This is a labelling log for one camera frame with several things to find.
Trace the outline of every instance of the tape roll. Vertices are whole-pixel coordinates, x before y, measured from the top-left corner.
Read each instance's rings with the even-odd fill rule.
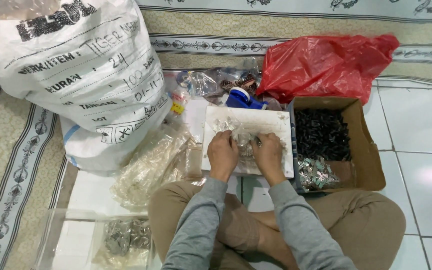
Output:
[[[245,95],[245,96],[246,96],[246,101],[249,101],[249,100],[250,100],[250,95],[249,95],[249,93],[246,92],[246,90],[244,90],[243,88],[241,88],[241,87],[233,87],[233,88],[231,88],[231,90],[229,91],[229,93],[231,94],[231,92],[232,92],[233,90],[234,90],[234,91],[238,91],[238,92],[240,92],[241,94]]]

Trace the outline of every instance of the right hand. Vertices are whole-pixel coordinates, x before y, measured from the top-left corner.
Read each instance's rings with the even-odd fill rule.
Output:
[[[261,140],[261,147],[258,147],[255,141],[251,141],[251,146],[254,159],[262,175],[271,186],[285,181],[286,177],[281,169],[283,156],[281,140],[274,133],[259,133],[258,138]]]

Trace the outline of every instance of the khaki pants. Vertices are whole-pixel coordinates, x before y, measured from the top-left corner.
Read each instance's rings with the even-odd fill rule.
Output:
[[[201,188],[172,182],[151,196],[148,215],[161,261],[166,257],[184,208]],[[369,191],[337,192],[308,203],[358,270],[391,267],[406,228],[404,214],[396,203]],[[240,254],[255,251],[258,240],[258,222],[235,195],[226,194],[210,269],[254,269]]]

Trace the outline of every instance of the left hand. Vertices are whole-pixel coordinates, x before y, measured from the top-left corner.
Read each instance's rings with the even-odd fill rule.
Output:
[[[231,130],[216,133],[208,145],[209,177],[225,183],[238,164],[238,144],[231,138],[231,133]]]

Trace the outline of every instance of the red plastic bag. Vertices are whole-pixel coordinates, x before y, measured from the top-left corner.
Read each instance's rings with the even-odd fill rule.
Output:
[[[266,52],[256,94],[281,103],[296,96],[339,96],[368,102],[372,81],[391,63],[395,36],[302,36]]]

